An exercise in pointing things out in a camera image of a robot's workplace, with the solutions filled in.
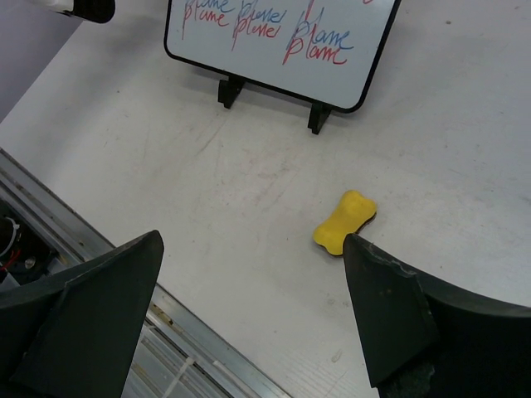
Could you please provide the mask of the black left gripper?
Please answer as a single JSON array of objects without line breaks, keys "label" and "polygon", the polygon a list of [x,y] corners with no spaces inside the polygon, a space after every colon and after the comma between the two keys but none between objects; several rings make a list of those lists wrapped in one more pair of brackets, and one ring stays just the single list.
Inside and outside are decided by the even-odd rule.
[{"label": "black left gripper", "polygon": [[70,15],[94,23],[107,23],[115,13],[115,0],[74,0]]}]

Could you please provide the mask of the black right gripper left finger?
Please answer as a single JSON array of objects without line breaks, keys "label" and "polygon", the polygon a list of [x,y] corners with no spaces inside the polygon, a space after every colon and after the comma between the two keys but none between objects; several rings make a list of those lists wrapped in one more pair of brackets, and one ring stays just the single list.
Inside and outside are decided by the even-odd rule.
[{"label": "black right gripper left finger", "polygon": [[150,231],[1,293],[3,397],[119,397],[163,260]]}]

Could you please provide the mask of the yellow bone-shaped eraser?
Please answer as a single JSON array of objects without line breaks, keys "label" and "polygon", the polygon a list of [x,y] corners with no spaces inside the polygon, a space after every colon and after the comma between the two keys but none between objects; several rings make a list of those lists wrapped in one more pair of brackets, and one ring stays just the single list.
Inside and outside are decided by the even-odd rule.
[{"label": "yellow bone-shaped eraser", "polygon": [[330,255],[343,255],[343,242],[349,234],[356,234],[377,214],[377,204],[358,191],[345,192],[329,217],[313,233],[316,245]]}]

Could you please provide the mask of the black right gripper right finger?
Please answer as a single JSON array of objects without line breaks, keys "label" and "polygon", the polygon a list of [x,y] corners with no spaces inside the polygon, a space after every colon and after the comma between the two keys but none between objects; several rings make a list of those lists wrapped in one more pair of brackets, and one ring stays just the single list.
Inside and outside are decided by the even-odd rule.
[{"label": "black right gripper right finger", "polygon": [[343,243],[371,387],[381,397],[528,397],[530,309],[450,284],[359,235]]}]

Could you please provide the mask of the whiteboard with black frame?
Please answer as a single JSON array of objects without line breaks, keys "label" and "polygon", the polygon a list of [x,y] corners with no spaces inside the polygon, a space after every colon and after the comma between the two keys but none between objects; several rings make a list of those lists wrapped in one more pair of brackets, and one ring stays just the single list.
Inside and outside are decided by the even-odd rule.
[{"label": "whiteboard with black frame", "polygon": [[349,114],[359,109],[399,1],[171,1],[164,49]]}]

